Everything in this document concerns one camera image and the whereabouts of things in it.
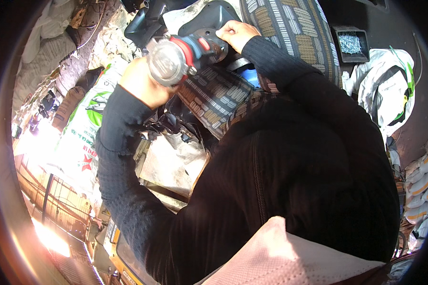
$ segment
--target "patterned seat fabric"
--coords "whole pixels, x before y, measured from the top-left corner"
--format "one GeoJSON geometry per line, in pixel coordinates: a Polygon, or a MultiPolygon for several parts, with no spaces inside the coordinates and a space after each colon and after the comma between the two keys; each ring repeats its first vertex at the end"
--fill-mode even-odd
{"type": "MultiPolygon", "coordinates": [[[[319,69],[341,87],[341,71],[330,27],[317,0],[240,0],[245,23],[256,26],[262,36],[294,57],[319,69]]],[[[239,75],[207,66],[187,79],[178,96],[220,140],[229,126],[279,91],[258,74],[261,90],[239,75]],[[253,97],[254,103],[248,104],[253,97]]]]}

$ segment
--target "screw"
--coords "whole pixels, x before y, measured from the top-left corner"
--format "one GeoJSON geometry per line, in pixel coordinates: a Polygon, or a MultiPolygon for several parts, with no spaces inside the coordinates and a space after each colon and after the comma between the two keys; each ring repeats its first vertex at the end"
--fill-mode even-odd
{"type": "Polygon", "coordinates": [[[187,73],[190,75],[195,75],[195,74],[197,74],[197,69],[193,66],[189,66],[187,69],[187,73]]]}

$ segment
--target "red star logo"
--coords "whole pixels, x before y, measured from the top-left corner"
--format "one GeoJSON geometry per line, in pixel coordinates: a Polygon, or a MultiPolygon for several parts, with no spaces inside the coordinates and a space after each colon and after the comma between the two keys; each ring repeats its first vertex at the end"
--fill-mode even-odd
{"type": "Polygon", "coordinates": [[[92,158],[87,159],[87,156],[84,155],[84,160],[80,161],[78,163],[78,166],[82,166],[82,170],[81,171],[84,171],[86,169],[92,170],[92,168],[90,168],[91,161],[92,161],[92,158]]]}

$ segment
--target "power tool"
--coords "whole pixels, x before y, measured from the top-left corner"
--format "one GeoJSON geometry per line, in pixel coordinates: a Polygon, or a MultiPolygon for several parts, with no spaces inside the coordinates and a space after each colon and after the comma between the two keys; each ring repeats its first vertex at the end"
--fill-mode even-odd
{"type": "Polygon", "coordinates": [[[228,43],[218,38],[215,29],[203,28],[185,37],[165,33],[154,37],[146,48],[152,77],[161,85],[171,87],[194,76],[207,64],[223,60],[228,43]]]}

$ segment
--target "black long-sleeve shirt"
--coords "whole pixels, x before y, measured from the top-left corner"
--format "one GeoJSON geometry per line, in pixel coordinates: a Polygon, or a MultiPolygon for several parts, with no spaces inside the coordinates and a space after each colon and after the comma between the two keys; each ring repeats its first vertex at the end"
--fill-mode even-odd
{"type": "Polygon", "coordinates": [[[292,100],[235,123],[177,215],[135,175],[136,129],[151,112],[120,86],[97,134],[103,202],[137,259],[162,284],[193,284],[230,259],[272,216],[289,233],[387,262],[399,204],[369,115],[320,72],[253,37],[242,55],[292,100]]]}

